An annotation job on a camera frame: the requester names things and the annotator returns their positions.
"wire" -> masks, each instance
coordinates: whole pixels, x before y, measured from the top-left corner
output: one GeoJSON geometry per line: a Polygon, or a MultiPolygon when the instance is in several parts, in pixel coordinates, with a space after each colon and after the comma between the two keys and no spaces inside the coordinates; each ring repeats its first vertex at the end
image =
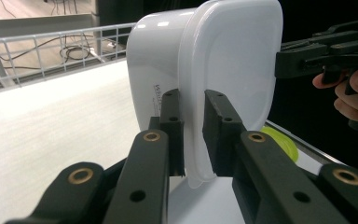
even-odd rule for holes
{"type": "Polygon", "coordinates": [[[71,10],[71,2],[68,2],[68,9],[69,9],[69,14],[72,14],[72,10],[71,10]]]}
{"type": "Polygon", "coordinates": [[[87,48],[86,49],[84,47],[79,47],[79,46],[66,46],[65,48],[60,50],[60,55],[65,59],[66,63],[69,60],[76,60],[76,61],[84,60],[84,59],[87,59],[91,55],[89,41],[88,41],[88,39],[86,38],[86,36],[84,34],[82,36],[84,36],[84,38],[86,39],[86,43],[87,43],[87,48]],[[65,49],[66,49],[65,56],[63,56],[62,52],[65,49]],[[83,50],[85,50],[87,52],[86,56],[82,55],[81,58],[75,58],[75,57],[71,56],[72,52],[74,52],[74,51],[83,51],[83,50]]]}
{"type": "Polygon", "coordinates": [[[60,15],[60,9],[59,9],[59,5],[58,5],[57,0],[54,0],[54,3],[55,3],[55,5],[57,6],[57,7],[56,7],[57,15],[60,15]]]}
{"type": "Polygon", "coordinates": [[[62,0],[62,4],[63,4],[63,15],[66,15],[65,0],[62,0]]]}
{"type": "MultiPolygon", "coordinates": [[[[66,35],[66,36],[64,37],[65,47],[62,48],[62,49],[60,49],[60,55],[62,56],[62,51],[66,49],[65,56],[62,56],[62,57],[65,59],[65,62],[66,62],[66,63],[67,63],[69,60],[77,60],[77,61],[78,61],[78,60],[83,60],[83,59],[88,58],[88,57],[91,55],[91,52],[90,52],[90,43],[89,43],[89,41],[88,41],[88,39],[87,39],[87,37],[90,37],[90,36],[92,36],[92,35],[84,35],[84,34],[83,34],[83,35],[66,35]],[[66,38],[67,38],[67,37],[76,37],[76,36],[84,36],[84,38],[85,38],[85,40],[86,40],[86,43],[87,43],[87,48],[86,48],[86,49],[83,48],[83,47],[79,47],[79,46],[66,46],[66,38]],[[79,51],[79,50],[85,50],[85,51],[87,52],[87,55],[86,55],[85,57],[82,57],[82,58],[76,58],[76,57],[71,56],[71,53],[72,53],[72,52],[74,52],[74,51],[79,51]]],[[[2,56],[0,56],[0,59],[2,59],[3,61],[6,61],[6,62],[13,61],[13,60],[18,59],[18,58],[20,58],[21,56],[23,56],[23,55],[25,55],[25,54],[31,52],[31,51],[34,50],[34,49],[37,49],[37,48],[39,48],[39,47],[42,47],[42,46],[44,46],[44,45],[46,45],[46,44],[48,44],[48,43],[50,43],[50,42],[52,42],[52,41],[54,41],[54,40],[57,40],[57,39],[60,39],[60,37],[52,38],[52,39],[50,39],[50,40],[48,40],[48,41],[46,41],[46,42],[44,42],[44,43],[42,43],[42,44],[37,45],[36,47],[33,47],[33,48],[31,48],[31,49],[28,49],[28,50],[24,51],[23,53],[21,53],[21,54],[19,54],[19,55],[17,55],[17,56],[12,57],[11,60],[10,60],[10,59],[6,59],[6,58],[3,58],[2,56]]],[[[40,69],[41,69],[41,68],[37,68],[37,67],[26,67],[26,66],[15,66],[15,68],[37,69],[37,70],[40,70],[40,69]]]]}
{"type": "Polygon", "coordinates": [[[57,3],[56,3],[55,0],[53,0],[53,4],[54,4],[54,8],[51,10],[51,13],[50,13],[51,16],[53,15],[54,9],[55,9],[56,6],[57,6],[57,3]]]}
{"type": "MultiPolygon", "coordinates": [[[[70,36],[73,36],[73,37],[75,37],[75,36],[84,36],[84,37],[86,38],[86,41],[87,41],[87,36],[88,36],[88,37],[92,37],[92,35],[70,35],[70,36]]],[[[66,37],[67,37],[67,35],[64,37],[64,45],[65,45],[65,46],[66,46],[66,37]]],[[[28,49],[28,50],[24,51],[23,53],[12,57],[11,60],[18,59],[18,58],[20,58],[21,56],[23,56],[23,55],[25,55],[25,54],[27,54],[27,53],[33,51],[34,49],[37,49],[37,48],[39,48],[39,47],[42,47],[42,46],[44,46],[44,45],[46,45],[46,44],[48,44],[48,43],[50,43],[50,42],[52,42],[52,41],[54,41],[54,40],[57,40],[57,39],[60,39],[60,37],[52,38],[52,39],[50,39],[50,40],[48,40],[48,41],[46,41],[46,42],[44,42],[44,43],[42,43],[42,44],[37,45],[36,47],[33,47],[33,48],[31,48],[31,49],[28,49]]],[[[0,58],[1,58],[3,61],[6,61],[6,62],[10,61],[10,59],[3,58],[2,56],[0,56],[0,58]]]]}
{"type": "Polygon", "coordinates": [[[14,66],[15,68],[23,68],[23,69],[34,69],[34,70],[40,70],[40,68],[37,67],[26,67],[26,66],[14,66]]]}
{"type": "Polygon", "coordinates": [[[77,14],[77,5],[76,5],[76,0],[74,0],[74,3],[75,3],[75,12],[77,14]]]}
{"type": "Polygon", "coordinates": [[[1,0],[1,3],[2,3],[2,6],[4,6],[4,9],[5,9],[6,12],[10,13],[10,15],[12,15],[14,18],[17,18],[15,15],[13,15],[13,13],[11,13],[9,10],[7,10],[3,0],[1,0]]]}

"brass screw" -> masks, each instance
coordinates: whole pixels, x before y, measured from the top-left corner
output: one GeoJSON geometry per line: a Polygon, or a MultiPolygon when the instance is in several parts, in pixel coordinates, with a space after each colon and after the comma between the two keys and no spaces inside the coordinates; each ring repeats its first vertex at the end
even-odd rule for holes
{"type": "Polygon", "coordinates": [[[251,133],[248,135],[248,138],[254,142],[259,142],[259,143],[266,141],[266,137],[264,137],[264,135],[260,133],[251,133]]]}
{"type": "Polygon", "coordinates": [[[358,175],[354,172],[345,169],[335,169],[333,175],[345,184],[358,186],[358,175]]]}
{"type": "Polygon", "coordinates": [[[159,133],[146,133],[144,135],[144,140],[147,142],[156,142],[161,138],[161,135],[159,133]]]}
{"type": "Polygon", "coordinates": [[[90,168],[80,168],[80,169],[73,171],[68,176],[68,181],[71,184],[79,185],[79,184],[83,184],[83,183],[86,183],[87,181],[89,181],[93,175],[94,175],[94,172],[90,168]],[[77,174],[83,173],[83,172],[86,173],[85,176],[76,177],[77,174]]]}

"white plastic container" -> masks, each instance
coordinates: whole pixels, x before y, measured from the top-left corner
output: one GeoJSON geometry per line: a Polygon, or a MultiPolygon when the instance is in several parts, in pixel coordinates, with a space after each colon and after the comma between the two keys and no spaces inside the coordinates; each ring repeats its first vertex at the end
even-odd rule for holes
{"type": "Polygon", "coordinates": [[[179,88],[191,188],[215,177],[202,137],[204,91],[221,91],[247,130],[261,129],[272,103],[281,39],[277,0],[209,1],[148,15],[131,32],[127,60],[140,128],[159,115],[162,94],[179,88]]]}

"dark background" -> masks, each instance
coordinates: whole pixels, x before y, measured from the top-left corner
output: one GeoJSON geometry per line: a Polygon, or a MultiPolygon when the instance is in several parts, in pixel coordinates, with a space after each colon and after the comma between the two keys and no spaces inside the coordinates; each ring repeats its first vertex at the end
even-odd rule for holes
{"type": "MultiPolygon", "coordinates": [[[[281,0],[282,42],[308,38],[358,20],[358,0],[281,0]]],[[[315,89],[313,76],[278,79],[268,119],[336,159],[358,168],[358,132],[333,106],[334,88],[315,89]]]]}

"white table surface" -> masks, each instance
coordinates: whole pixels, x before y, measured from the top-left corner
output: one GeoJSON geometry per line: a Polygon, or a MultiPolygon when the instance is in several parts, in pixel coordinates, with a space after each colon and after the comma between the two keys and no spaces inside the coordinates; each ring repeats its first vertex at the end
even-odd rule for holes
{"type": "Polygon", "coordinates": [[[69,165],[124,159],[138,132],[125,61],[0,92],[0,223],[30,215],[69,165]]]}

